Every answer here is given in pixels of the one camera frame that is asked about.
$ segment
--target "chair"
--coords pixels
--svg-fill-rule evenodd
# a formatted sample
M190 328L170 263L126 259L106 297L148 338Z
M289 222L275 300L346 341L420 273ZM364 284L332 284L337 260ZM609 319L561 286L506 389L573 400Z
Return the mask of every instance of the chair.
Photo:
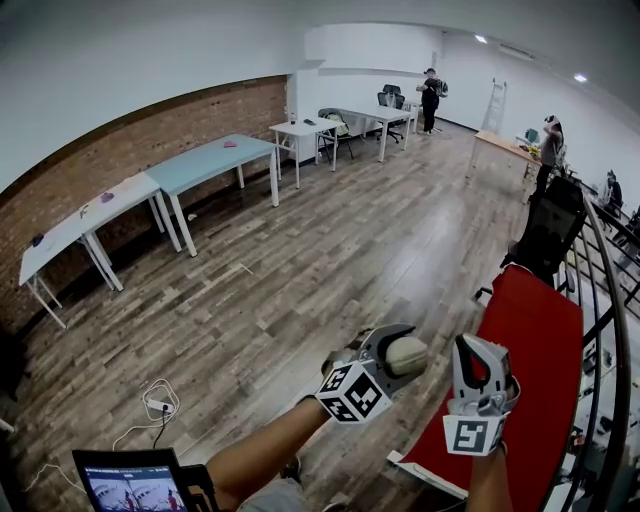
M557 176L542 198L532 203L524 233L519 241L512 241L500 264L521 265L538 279L554 287L554 275L571 248L571 244L582 229L586 219L582 190L575 180ZM575 280L565 268L565 281L558 291L575 290ZM476 299L488 288L480 288Z
M387 84L382 88L382 92L378 93L378 104L383 107L391 107L397 108L398 110L402 110L402 106L404 105L405 97L400 94L400 87L397 85ZM395 123L389 123L389 130L387 131L387 135L396 141L396 144L400 143L400 139L404 139L404 135L399 132L394 132L391 128L399 126L404 121L397 121Z
M353 160L353 151L351 151L351 142L350 142L351 135L349 134L349 125L344 122L344 119L342 118L342 114L338 110L334 110L332 108L323 108L322 110L318 111L318 117L323 117L325 119L331 119L333 121L344 123L343 127L338 128L338 147L336 148L336 151L338 151L338 148L340 147L341 142L346 142L347 147L349 148L349 153L351 154L351 160ZM318 133L318 137L322 139L322 145L325 152L327 153L327 159L329 160L329 163L332 163L331 152L327 147L327 141L329 141L330 143L333 143L333 135L331 134L331 131L326 130L324 132L320 132Z

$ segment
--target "small item on table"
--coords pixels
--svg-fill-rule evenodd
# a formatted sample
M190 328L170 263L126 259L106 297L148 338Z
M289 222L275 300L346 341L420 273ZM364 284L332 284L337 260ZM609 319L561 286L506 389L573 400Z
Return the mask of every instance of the small item on table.
M43 239L44 239L44 235L38 234L31 239L31 245L33 247L38 247L40 245L40 242L42 242Z

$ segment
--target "woman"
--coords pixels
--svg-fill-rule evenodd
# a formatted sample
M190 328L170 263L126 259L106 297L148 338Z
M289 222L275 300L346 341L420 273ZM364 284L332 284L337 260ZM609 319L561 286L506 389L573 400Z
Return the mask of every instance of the woman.
M538 171L536 179L536 191L529 198L530 203L539 201L547 189L547 180L549 174L554 167L562 165L558 162L559 155L562 154L562 146L564 146L564 133L562 125L556 116L549 116L545 119L547 124L544 125L544 131L547 137L540 146L540 162L542 166Z

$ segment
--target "tablet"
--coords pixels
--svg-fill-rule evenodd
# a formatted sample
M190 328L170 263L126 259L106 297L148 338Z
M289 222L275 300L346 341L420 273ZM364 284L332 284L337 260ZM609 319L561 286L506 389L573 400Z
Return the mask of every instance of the tablet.
M171 449L72 453L87 496L98 512L194 510Z

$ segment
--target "cable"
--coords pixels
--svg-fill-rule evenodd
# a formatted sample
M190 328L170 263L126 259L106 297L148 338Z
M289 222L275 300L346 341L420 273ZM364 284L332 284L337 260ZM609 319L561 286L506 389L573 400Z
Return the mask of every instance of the cable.
M162 435L162 433L164 432L164 427L165 427L165 425L166 425L166 423L164 422L164 414L165 414L165 412L167 411L167 409L168 409L168 406L167 406L167 405L165 405L165 406L162 408L162 428L160 429L160 433L158 434L158 437L156 437L156 440L153 442L153 449L154 449L154 450L156 449L156 443L158 442L158 439L160 439L160 436L161 436L161 435Z
M47 469L47 468L55 468L55 469L57 469L58 471L60 471L60 474L64 477L64 479L65 479L67 482L69 482L69 484L70 484L70 485L72 485L73 487L75 487L76 489L78 489L80 492L82 492L82 493L84 493L84 494L87 494L87 492L86 492L82 487L80 487L78 484L74 484L71 480L69 480L69 478L67 477L67 475L65 475L65 474L64 474L64 471L62 471L62 468L61 468L60 466L56 466L55 464L45 464L44 466L42 466L42 469L40 469L40 471L38 471L38 472L36 473L36 476L35 476L35 478L33 479L33 481L29 484L29 487L27 487L26 489L23 489L23 490L22 490L22 491L20 491L20 492L29 492L29 491L32 489L32 487L33 487L34 485L36 485L36 482L38 481L38 478L40 478L40 475L42 474L42 472L43 472L45 469Z
M441 508L440 510L436 510L436 512L446 512L447 510L452 510L452 509L454 509L454 508L456 508L456 507L459 507L460 505L464 505L466 502L467 502L467 500L466 500L466 499L464 499L464 500L459 501L458 503L456 503L456 504L454 504L454 505L451 505L450 507L447 507L447 508Z
M160 417L160 418L152 418L151 417L151 413L149 412L149 406L147 405L147 400L146 400L147 395L149 393L151 393L152 391L154 391L156 389L161 389L161 388L164 389L167 392L167 396L169 397L169 400L171 400L171 403L173 404L173 412L167 416L166 422L164 421L164 413L162 414L162 417ZM178 398L178 395L175 394L175 392L173 391L173 388L171 387L171 384L169 384L169 382L166 379L158 379L153 384L151 384L149 389L147 389L142 395L142 403L144 404L145 411L147 411L147 417L151 421L155 421L155 422L162 421L163 424L169 423L173 418L175 418L176 414L178 414L178 410L180 409L180 399ZM135 426L131 427L129 430L127 430L124 433L124 435L122 435L118 439L116 439L113 442L113 446L111 447L111 449L113 451L116 451L116 445L120 441L122 441L125 437L127 437L134 430L138 430L138 429L142 429L142 428L164 428L164 427L163 427L163 425L135 425Z

